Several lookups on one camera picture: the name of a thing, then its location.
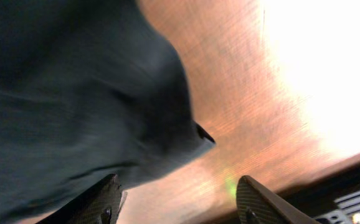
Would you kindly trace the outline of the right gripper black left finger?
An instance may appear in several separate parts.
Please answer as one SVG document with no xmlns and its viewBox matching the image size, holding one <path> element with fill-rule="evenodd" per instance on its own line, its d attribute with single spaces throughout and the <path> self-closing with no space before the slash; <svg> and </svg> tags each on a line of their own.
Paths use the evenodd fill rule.
<svg viewBox="0 0 360 224">
<path fill-rule="evenodd" d="M 110 174 L 37 224 L 116 224 L 126 196 Z"/>
</svg>

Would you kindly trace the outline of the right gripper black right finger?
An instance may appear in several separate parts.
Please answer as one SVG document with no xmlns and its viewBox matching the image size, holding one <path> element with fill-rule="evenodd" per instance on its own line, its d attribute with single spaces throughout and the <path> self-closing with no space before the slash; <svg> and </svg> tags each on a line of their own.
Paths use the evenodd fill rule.
<svg viewBox="0 0 360 224">
<path fill-rule="evenodd" d="M 249 175 L 239 179 L 236 204 L 241 224 L 320 224 Z"/>
</svg>

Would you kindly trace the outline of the black Nike t-shirt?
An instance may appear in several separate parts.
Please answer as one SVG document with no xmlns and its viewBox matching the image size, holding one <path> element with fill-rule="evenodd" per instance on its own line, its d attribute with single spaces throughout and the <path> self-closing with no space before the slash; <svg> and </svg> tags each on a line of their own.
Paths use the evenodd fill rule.
<svg viewBox="0 0 360 224">
<path fill-rule="evenodd" d="M 214 146 L 178 53 L 130 0 L 0 0 L 0 223 L 108 174 L 126 189 Z"/>
</svg>

